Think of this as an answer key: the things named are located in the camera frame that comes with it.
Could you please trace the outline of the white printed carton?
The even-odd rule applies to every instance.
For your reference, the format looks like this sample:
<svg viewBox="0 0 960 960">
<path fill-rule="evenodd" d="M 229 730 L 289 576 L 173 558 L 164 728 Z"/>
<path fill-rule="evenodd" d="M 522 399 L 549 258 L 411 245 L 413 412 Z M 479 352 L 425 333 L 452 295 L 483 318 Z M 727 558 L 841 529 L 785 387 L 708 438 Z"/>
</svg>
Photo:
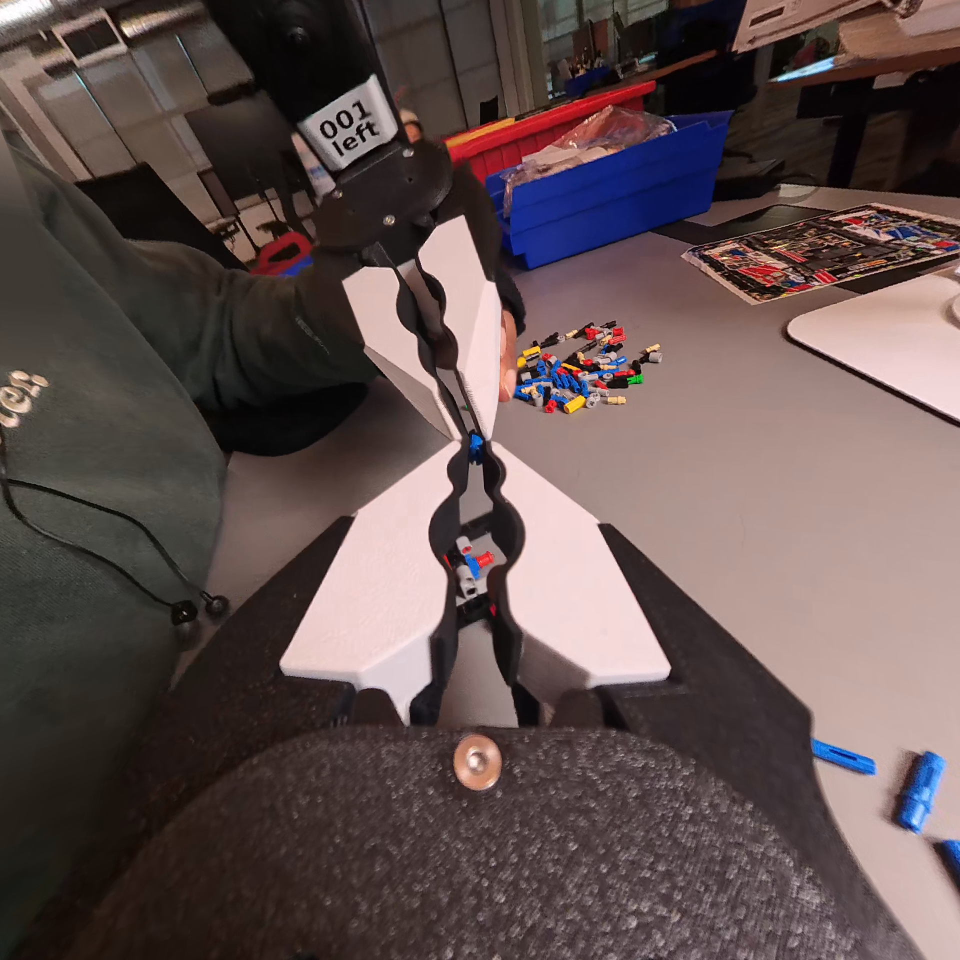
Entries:
<svg viewBox="0 0 960 960">
<path fill-rule="evenodd" d="M 335 181 L 304 138 L 294 132 L 291 134 L 291 141 L 319 204 L 335 189 Z"/>
</svg>

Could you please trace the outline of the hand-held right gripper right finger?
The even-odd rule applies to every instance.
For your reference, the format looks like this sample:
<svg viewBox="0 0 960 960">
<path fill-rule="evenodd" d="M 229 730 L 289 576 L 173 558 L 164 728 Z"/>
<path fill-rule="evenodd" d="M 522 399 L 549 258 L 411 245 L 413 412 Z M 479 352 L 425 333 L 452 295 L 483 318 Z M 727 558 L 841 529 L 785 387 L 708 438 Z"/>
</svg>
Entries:
<svg viewBox="0 0 960 960">
<path fill-rule="evenodd" d="M 655 684 L 671 664 L 602 524 L 505 446 L 483 453 L 497 667 L 519 724 L 570 692 Z"/>
</svg>

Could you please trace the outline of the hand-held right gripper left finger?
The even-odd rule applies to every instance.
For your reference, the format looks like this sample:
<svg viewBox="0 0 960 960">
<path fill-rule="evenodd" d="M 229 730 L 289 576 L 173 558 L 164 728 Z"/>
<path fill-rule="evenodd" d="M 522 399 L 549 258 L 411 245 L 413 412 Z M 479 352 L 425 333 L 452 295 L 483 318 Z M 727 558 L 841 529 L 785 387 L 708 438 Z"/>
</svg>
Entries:
<svg viewBox="0 0 960 960">
<path fill-rule="evenodd" d="M 451 441 L 357 511 L 279 661 L 288 677 L 382 690 L 402 722 L 436 724 L 458 652 L 462 444 Z"/>
</svg>

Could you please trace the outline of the black lego frame assembly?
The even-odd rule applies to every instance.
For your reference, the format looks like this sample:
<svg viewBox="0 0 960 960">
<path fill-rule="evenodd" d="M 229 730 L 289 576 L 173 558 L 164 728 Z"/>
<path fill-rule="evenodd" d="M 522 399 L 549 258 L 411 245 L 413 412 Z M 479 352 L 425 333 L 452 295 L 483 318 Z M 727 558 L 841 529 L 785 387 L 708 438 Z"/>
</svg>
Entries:
<svg viewBox="0 0 960 960">
<path fill-rule="evenodd" d="M 452 462 L 452 517 L 456 527 L 444 559 L 453 577 L 457 623 L 465 627 L 492 616 L 488 580 L 503 563 L 503 554 L 492 533 L 493 502 L 486 489 L 484 472 L 488 444 L 479 414 L 456 369 L 438 369 L 438 376 L 462 428 L 461 450 Z M 472 430 L 481 433 L 486 441 L 482 465 L 469 464 L 468 439 Z"/>
</svg>

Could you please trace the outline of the black chair back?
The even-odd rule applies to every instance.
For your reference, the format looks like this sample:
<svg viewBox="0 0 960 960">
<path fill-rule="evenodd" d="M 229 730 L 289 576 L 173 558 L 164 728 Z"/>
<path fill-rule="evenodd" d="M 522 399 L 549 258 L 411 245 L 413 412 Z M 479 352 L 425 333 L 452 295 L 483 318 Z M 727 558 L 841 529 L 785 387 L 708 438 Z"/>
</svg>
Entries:
<svg viewBox="0 0 960 960">
<path fill-rule="evenodd" d="M 78 181 L 75 186 L 128 240 L 181 244 L 208 255 L 227 269 L 247 270 L 147 163 Z"/>
</svg>

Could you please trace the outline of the pile of small lego pieces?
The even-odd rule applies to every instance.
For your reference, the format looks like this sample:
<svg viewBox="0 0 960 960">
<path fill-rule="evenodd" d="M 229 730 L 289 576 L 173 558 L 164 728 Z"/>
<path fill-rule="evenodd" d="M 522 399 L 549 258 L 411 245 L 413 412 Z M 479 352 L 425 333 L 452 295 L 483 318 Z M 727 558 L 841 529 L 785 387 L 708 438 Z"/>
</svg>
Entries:
<svg viewBox="0 0 960 960">
<path fill-rule="evenodd" d="M 627 392 L 644 383 L 645 369 L 664 360 L 659 342 L 635 352 L 631 346 L 625 327 L 615 321 L 591 322 L 522 344 L 512 398 L 545 414 L 623 406 Z"/>
</svg>

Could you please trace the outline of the person's left hand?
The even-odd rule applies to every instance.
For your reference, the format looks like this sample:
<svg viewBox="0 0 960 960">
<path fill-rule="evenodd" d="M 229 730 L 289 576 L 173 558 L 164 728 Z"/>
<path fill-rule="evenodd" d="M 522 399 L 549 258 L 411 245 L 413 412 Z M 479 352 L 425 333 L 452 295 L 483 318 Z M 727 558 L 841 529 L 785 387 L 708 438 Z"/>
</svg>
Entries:
<svg viewBox="0 0 960 960">
<path fill-rule="evenodd" d="M 510 310 L 501 309 L 498 401 L 510 402 L 518 385 L 517 324 Z"/>
</svg>

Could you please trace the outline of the person's left forearm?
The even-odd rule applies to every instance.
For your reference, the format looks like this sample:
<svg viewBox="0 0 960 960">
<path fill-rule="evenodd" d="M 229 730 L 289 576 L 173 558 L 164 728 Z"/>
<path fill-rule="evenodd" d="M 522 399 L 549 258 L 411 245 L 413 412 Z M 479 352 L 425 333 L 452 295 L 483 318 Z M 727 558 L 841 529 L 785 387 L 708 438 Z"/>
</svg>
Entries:
<svg viewBox="0 0 960 960">
<path fill-rule="evenodd" d="M 379 371 L 335 283 L 228 270 L 173 243 L 125 242 L 125 311 L 198 406 L 264 407 Z"/>
</svg>

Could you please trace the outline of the blue plastic bin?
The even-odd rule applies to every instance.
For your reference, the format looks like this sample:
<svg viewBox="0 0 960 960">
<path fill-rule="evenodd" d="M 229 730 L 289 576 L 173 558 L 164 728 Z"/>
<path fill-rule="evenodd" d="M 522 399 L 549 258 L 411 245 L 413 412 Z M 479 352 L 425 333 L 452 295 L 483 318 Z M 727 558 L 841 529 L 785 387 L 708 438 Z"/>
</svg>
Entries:
<svg viewBox="0 0 960 960">
<path fill-rule="evenodd" d="M 518 186 L 510 213 L 515 168 L 489 175 L 504 249 L 536 269 L 706 212 L 733 115 L 672 115 L 664 137 Z"/>
</svg>

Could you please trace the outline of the red plastic bin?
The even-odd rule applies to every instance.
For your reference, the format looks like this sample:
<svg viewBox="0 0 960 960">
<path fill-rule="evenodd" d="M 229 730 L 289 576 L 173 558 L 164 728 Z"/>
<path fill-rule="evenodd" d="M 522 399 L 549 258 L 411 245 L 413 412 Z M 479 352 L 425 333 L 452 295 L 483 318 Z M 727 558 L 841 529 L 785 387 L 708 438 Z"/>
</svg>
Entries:
<svg viewBox="0 0 960 960">
<path fill-rule="evenodd" d="M 653 78 L 610 86 L 524 118 L 508 118 L 455 134 L 444 141 L 452 162 L 479 164 L 486 174 L 519 162 L 606 105 L 639 103 L 656 89 Z"/>
</svg>

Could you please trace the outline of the lego instruction booklet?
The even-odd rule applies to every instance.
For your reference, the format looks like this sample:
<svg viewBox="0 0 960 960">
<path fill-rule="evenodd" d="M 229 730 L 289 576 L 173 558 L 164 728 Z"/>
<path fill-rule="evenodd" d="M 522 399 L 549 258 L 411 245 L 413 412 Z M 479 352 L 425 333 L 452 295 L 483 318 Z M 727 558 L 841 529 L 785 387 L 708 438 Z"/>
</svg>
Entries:
<svg viewBox="0 0 960 960">
<path fill-rule="evenodd" d="M 957 218 L 874 201 L 692 246 L 682 260 L 744 302 L 761 305 L 958 251 Z"/>
<path fill-rule="evenodd" d="M 959 50 L 957 1 L 748 1 L 731 48 L 752 51 L 831 22 L 854 63 Z"/>
</svg>

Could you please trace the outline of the black knit cloth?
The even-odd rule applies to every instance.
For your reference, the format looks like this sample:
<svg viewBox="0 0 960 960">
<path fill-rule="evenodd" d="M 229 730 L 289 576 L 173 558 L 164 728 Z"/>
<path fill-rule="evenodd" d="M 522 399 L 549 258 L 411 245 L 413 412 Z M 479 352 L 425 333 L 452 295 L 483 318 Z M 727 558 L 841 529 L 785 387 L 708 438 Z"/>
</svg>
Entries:
<svg viewBox="0 0 960 960">
<path fill-rule="evenodd" d="M 449 441 L 383 376 L 262 406 L 199 405 L 198 412 L 227 454 L 281 457 L 318 446 L 368 460 L 392 460 L 437 450 Z"/>
</svg>

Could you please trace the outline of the clear bags of parts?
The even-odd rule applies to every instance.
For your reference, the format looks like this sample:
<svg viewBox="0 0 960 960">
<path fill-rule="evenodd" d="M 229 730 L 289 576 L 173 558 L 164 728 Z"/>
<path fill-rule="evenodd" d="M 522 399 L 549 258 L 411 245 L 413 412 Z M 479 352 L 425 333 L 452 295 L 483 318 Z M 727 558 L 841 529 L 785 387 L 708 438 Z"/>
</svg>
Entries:
<svg viewBox="0 0 960 960">
<path fill-rule="evenodd" d="M 666 117 L 610 104 L 497 176 L 505 189 L 511 190 L 670 136 L 678 129 L 676 122 Z"/>
</svg>

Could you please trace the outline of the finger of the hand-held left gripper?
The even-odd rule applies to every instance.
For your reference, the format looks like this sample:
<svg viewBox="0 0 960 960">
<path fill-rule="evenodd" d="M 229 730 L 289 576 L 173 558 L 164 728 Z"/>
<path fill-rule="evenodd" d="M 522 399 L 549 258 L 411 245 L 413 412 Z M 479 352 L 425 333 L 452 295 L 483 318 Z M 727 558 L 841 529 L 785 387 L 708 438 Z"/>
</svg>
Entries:
<svg viewBox="0 0 960 960">
<path fill-rule="evenodd" d="M 489 441 L 498 414 L 501 302 L 467 217 L 439 223 L 414 264 L 439 380 L 467 428 Z"/>
<path fill-rule="evenodd" d="M 440 434 L 459 442 L 462 421 L 437 377 L 417 300 L 389 267 L 366 266 L 342 281 L 366 356 Z"/>
</svg>

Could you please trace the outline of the black wired earphones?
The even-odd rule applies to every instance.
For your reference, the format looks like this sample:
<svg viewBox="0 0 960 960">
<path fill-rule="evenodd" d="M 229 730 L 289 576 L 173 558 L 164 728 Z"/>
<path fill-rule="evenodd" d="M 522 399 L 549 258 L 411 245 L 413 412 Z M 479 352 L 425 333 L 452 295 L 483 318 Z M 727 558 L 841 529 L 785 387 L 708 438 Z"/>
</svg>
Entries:
<svg viewBox="0 0 960 960">
<path fill-rule="evenodd" d="M 132 526 L 147 540 L 153 552 L 161 558 L 163 564 L 166 566 L 169 572 L 173 574 L 174 578 L 186 588 L 188 594 L 187 598 L 179 601 L 168 601 L 162 598 L 159 594 L 156 594 L 143 582 L 140 582 L 133 573 L 127 570 L 119 562 L 100 554 L 87 546 L 72 541 L 63 535 L 56 534 L 43 528 L 41 525 L 31 520 L 30 517 L 21 509 L 14 493 L 15 489 L 27 490 L 33 493 L 67 501 L 94 512 L 107 515 L 108 517 L 112 517 L 115 520 L 119 520 Z M 174 628 L 185 627 L 187 624 L 197 621 L 200 613 L 204 613 L 207 618 L 211 620 L 219 620 L 228 616 L 231 612 L 231 602 L 226 596 L 222 594 L 211 594 L 206 589 L 193 582 L 186 575 L 186 572 L 181 569 L 171 554 L 166 550 L 158 537 L 143 522 L 126 513 L 125 511 L 103 506 L 89 499 L 55 489 L 51 486 L 44 486 L 42 484 L 13 478 L 10 474 L 9 464 L 5 453 L 2 454 L 1 459 L 1 492 L 2 502 L 6 506 L 6 510 L 8 510 L 13 518 L 22 526 L 24 526 L 30 532 L 39 535 L 43 540 L 56 546 L 60 546 L 67 551 L 86 558 L 92 562 L 96 562 L 121 577 L 139 594 L 142 594 L 148 600 L 150 600 L 150 602 L 155 605 L 162 606 L 168 612 L 171 624 L 174 626 Z"/>
</svg>

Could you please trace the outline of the black wall monitor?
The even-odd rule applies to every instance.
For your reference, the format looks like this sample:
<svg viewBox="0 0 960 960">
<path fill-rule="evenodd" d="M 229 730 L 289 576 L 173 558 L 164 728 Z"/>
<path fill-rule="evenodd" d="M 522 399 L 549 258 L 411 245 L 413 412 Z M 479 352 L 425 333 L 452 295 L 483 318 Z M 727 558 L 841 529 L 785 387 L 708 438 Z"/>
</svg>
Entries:
<svg viewBox="0 0 960 960">
<path fill-rule="evenodd" d="M 309 186 L 292 139 L 292 129 L 263 91 L 229 102 L 210 103 L 184 119 L 233 200 L 278 198 L 282 222 L 304 230 L 295 194 Z"/>
</svg>

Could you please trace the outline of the wooden standing desk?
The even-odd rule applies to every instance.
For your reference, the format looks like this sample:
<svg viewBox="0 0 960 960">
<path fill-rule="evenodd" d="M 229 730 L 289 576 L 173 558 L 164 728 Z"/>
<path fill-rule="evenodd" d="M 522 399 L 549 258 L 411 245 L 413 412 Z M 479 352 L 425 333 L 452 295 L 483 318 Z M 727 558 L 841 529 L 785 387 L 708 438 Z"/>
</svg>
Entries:
<svg viewBox="0 0 960 960">
<path fill-rule="evenodd" d="M 799 90 L 798 119 L 838 118 L 826 186 L 848 188 L 872 115 L 912 110 L 949 86 L 958 72 L 959 48 L 880 59 L 827 57 L 769 78 L 770 90 Z"/>
</svg>

